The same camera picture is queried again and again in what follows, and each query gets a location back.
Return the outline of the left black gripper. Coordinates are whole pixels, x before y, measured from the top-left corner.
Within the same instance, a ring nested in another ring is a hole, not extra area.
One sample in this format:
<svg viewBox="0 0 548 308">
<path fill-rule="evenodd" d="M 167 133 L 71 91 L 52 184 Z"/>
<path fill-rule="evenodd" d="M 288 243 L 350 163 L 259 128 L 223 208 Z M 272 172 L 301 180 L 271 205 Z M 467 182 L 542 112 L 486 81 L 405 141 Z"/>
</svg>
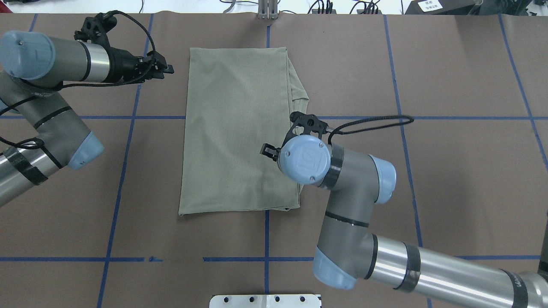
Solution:
<svg viewBox="0 0 548 308">
<path fill-rule="evenodd" d="M 164 74 L 174 74 L 173 65 L 166 66 L 166 59 L 157 51 L 149 51 L 145 57 L 132 55 L 127 50 L 108 47 L 110 69 L 108 83 L 142 83 L 150 79 L 163 79 Z"/>
</svg>

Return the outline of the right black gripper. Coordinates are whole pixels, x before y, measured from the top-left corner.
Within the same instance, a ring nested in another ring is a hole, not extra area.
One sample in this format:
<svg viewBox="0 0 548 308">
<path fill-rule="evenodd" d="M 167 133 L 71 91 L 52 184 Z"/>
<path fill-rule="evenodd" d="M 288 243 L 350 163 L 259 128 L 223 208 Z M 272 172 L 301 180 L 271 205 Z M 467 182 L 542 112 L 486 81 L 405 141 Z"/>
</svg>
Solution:
<svg viewBox="0 0 548 308">
<path fill-rule="evenodd" d="M 276 148 L 275 146 L 264 143 L 262 145 L 262 148 L 260 149 L 260 154 L 262 156 L 266 156 L 267 158 L 271 159 L 274 162 L 278 162 L 278 159 L 280 157 L 280 151 L 281 148 Z"/>
</svg>

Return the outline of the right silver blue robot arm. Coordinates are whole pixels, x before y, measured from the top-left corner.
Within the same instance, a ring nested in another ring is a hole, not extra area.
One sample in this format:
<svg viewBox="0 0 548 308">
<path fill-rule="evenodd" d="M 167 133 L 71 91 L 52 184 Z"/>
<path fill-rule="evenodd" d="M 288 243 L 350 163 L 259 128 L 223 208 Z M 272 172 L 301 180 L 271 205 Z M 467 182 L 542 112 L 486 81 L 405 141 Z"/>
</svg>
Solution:
<svg viewBox="0 0 548 308">
<path fill-rule="evenodd" d="M 270 252 L 313 257 L 313 274 L 331 288 L 351 290 L 373 280 L 401 293 L 417 293 L 468 308 L 545 308 L 547 270 L 515 273 L 477 263 L 494 253 L 514 256 L 539 248 L 541 176 L 529 180 L 519 156 L 482 145 L 424 140 L 413 171 L 403 157 L 395 165 L 372 154 L 296 136 L 277 150 L 280 171 L 305 185 L 304 202 L 319 203 L 313 227 L 270 223 Z"/>
</svg>

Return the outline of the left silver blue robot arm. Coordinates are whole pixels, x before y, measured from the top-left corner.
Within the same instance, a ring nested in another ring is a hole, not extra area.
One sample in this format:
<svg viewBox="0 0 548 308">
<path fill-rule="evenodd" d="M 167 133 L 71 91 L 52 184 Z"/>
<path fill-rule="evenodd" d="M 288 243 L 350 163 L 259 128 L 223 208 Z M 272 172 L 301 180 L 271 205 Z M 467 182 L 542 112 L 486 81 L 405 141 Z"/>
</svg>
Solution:
<svg viewBox="0 0 548 308">
<path fill-rule="evenodd" d="M 1 112 L 14 111 L 38 132 L 1 152 L 1 205 L 45 183 L 58 170 L 77 170 L 104 152 L 103 144 L 60 95 L 73 86 L 122 86 L 163 79 L 173 66 L 155 49 L 145 56 L 111 47 L 93 26 L 73 40 L 8 31 L 1 37 Z"/>
</svg>

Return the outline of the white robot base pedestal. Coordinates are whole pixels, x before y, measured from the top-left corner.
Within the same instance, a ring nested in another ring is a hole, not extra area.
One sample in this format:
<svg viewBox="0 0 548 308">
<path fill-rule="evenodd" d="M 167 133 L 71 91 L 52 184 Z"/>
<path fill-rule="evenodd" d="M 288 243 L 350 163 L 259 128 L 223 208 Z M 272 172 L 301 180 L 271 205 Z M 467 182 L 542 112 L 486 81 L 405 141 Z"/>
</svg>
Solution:
<svg viewBox="0 0 548 308">
<path fill-rule="evenodd" d="M 211 298 L 210 308 L 321 308 L 317 294 L 219 295 Z"/>
</svg>

